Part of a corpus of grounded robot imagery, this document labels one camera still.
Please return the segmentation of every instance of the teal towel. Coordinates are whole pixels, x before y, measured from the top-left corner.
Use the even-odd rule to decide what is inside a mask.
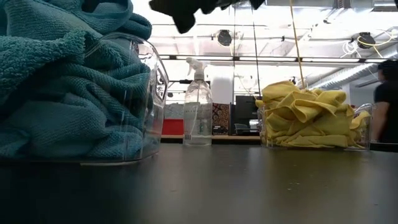
[[[131,159],[142,148],[150,69],[103,35],[148,39],[130,0],[0,0],[0,157]]]

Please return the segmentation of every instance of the hanging wire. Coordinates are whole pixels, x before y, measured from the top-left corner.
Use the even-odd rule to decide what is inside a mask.
[[[236,8],[232,7],[234,9],[234,33],[233,33],[233,40],[234,40],[234,50],[232,54],[232,62],[234,66],[234,71],[233,71],[233,77],[232,77],[232,101],[235,102],[235,33],[236,33]]]
[[[254,50],[256,53],[257,81],[258,81],[258,86],[259,86],[259,97],[261,97],[259,59],[258,59],[258,53],[257,53],[257,37],[256,37],[256,26],[254,25],[254,9],[253,9],[253,7],[251,8],[251,14],[252,14],[252,21],[253,21]]]
[[[293,24],[293,32],[294,32],[294,41],[295,41],[295,43],[296,43],[297,58],[298,58],[298,66],[300,67],[301,84],[302,84],[303,88],[305,88],[305,85],[304,85],[304,76],[303,76],[303,68],[302,68],[302,66],[301,66],[299,42],[297,41],[296,25],[295,25],[295,23],[294,23],[293,0],[290,0],[290,13],[292,14],[292,24]]]

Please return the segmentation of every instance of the person's hair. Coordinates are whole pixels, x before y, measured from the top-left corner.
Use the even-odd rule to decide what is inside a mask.
[[[382,70],[386,80],[398,80],[398,61],[386,60],[377,66],[378,70]]]

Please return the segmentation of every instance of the ductwork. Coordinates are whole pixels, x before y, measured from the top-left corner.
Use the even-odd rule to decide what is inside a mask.
[[[380,51],[380,54],[383,58],[398,58],[398,44]],[[370,56],[370,58],[378,57],[378,54]],[[354,68],[344,68],[310,85],[310,88],[335,88],[376,72],[376,63],[365,63]]]
[[[295,7],[330,7],[330,8],[368,8],[383,11],[382,8],[395,7],[394,0],[295,0]],[[263,6],[290,6],[290,0],[266,0]],[[250,8],[248,2],[235,5],[236,9]]]

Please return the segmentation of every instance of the red box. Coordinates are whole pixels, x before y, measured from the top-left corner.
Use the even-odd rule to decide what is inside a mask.
[[[184,120],[183,119],[164,119],[162,134],[163,135],[183,135],[184,134]]]

